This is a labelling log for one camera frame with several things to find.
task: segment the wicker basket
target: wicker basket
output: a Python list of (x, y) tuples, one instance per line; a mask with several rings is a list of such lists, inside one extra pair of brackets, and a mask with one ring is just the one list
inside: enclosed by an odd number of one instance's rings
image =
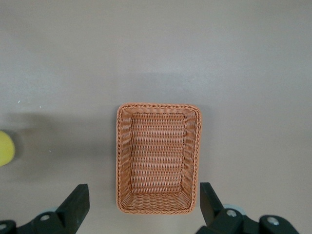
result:
[(196, 202), (201, 113), (192, 105), (126, 103), (117, 113), (117, 206), (186, 214)]

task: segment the yellow sponge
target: yellow sponge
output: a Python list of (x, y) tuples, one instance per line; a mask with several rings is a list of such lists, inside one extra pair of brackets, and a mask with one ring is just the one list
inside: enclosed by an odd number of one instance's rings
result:
[(0, 166), (9, 163), (15, 154), (15, 146), (10, 136), (0, 131)]

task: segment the yellow ball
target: yellow ball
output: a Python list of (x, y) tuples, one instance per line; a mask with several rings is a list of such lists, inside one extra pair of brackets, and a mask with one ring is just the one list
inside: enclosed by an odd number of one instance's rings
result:
[(15, 146), (10, 136), (0, 131), (0, 166), (9, 163), (15, 154)]

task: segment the rectangular basket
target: rectangular basket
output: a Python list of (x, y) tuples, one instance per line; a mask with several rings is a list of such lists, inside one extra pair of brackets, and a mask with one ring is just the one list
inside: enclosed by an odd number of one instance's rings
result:
[(117, 206), (187, 214), (196, 202), (201, 113), (192, 105), (126, 103), (117, 112)]

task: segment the woven basket rim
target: woven basket rim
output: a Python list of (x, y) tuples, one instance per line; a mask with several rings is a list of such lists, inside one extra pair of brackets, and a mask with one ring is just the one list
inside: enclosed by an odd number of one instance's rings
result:
[[(127, 209), (122, 205), (122, 201), (120, 199), (120, 128), (121, 128), (121, 120), (123, 111), (129, 109), (140, 109), (140, 110), (152, 110), (157, 109), (163, 111), (161, 114), (166, 114), (168, 110), (190, 110), (196, 115), (196, 137), (195, 137), (195, 151), (194, 151), (194, 161), (193, 161), (193, 183), (192, 183), (192, 197), (190, 198), (191, 203), (187, 209), (180, 210), (157, 210), (157, 209)], [(200, 135), (201, 135), (201, 112), (198, 107), (190, 104), (164, 104), (164, 103), (148, 103), (148, 102), (128, 102), (121, 105), (117, 111), (117, 163), (116, 163), (116, 203), (117, 207), (129, 214), (187, 214), (191, 212), (195, 207), (196, 202), (196, 194), (197, 194), (197, 178), (198, 178), (198, 160), (199, 160), (199, 146), (200, 146)]]

